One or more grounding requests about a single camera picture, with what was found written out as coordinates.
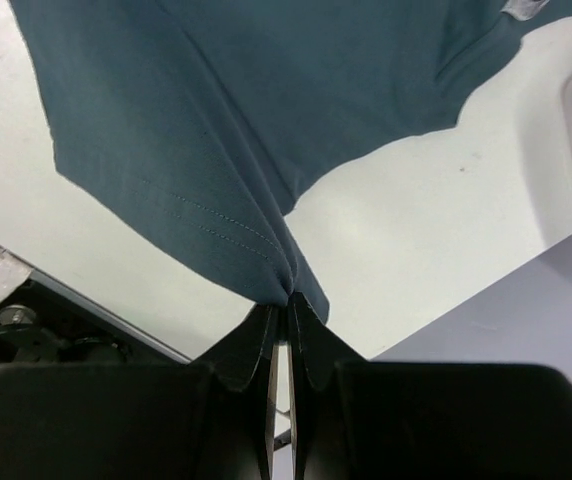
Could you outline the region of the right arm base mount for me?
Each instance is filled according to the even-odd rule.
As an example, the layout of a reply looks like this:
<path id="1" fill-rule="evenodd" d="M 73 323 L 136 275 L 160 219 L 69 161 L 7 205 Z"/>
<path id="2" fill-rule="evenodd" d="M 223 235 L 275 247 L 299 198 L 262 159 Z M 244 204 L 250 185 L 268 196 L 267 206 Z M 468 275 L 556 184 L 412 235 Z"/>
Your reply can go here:
<path id="1" fill-rule="evenodd" d="M 0 300 L 0 365 L 190 362 L 186 355 L 57 283 L 28 279 Z"/>

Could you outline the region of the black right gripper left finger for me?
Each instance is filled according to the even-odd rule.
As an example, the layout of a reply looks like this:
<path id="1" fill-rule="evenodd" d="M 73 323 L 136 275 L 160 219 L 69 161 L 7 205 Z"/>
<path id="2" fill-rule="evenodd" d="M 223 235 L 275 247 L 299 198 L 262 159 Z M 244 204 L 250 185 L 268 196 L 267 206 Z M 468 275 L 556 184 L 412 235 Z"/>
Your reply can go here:
<path id="1" fill-rule="evenodd" d="M 0 367 L 0 479 L 267 479 L 278 311 L 188 364 Z"/>

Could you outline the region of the teal blue t shirt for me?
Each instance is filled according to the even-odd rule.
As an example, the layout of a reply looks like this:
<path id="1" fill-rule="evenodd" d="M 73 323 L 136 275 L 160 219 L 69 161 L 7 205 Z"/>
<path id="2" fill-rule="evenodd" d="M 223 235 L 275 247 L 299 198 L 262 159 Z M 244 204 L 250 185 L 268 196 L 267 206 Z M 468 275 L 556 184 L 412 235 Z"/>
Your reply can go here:
<path id="1" fill-rule="evenodd" d="M 572 1 L 15 1 L 57 172 L 202 277 L 329 301 L 285 224 L 336 167 L 452 128 Z"/>

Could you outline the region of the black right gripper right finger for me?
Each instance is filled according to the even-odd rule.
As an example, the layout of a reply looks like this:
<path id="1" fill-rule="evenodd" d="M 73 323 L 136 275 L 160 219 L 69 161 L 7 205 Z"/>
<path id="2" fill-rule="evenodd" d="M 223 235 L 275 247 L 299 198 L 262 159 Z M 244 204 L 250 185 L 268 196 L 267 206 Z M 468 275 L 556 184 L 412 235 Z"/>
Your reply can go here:
<path id="1" fill-rule="evenodd" d="M 371 362 L 285 313 L 298 479 L 572 479 L 572 384 L 543 365 Z"/>

